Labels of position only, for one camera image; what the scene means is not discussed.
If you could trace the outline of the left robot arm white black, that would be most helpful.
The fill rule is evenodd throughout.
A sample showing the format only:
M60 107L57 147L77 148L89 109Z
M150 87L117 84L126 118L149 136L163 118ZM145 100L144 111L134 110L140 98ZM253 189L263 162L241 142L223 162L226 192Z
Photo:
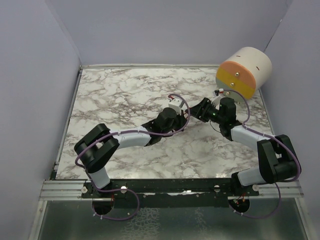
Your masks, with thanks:
M155 119L135 128L111 130L100 123L75 144L75 163L84 168L94 183L94 193L106 197L111 190L111 180L105 166L117 150L154 145L162 138L182 132L188 122L182 110L177 113L166 107Z

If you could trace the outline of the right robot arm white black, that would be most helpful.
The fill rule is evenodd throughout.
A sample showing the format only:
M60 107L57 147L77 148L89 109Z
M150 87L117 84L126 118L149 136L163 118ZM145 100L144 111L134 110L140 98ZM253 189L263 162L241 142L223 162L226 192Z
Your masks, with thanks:
M235 101L229 97L220 100L219 109L206 97L190 108L192 117L204 123L217 123L223 137L257 152L258 166L233 173L230 191L240 196L250 185L288 182L298 178L301 165L290 138L284 134L263 134L244 126L237 120L236 110Z

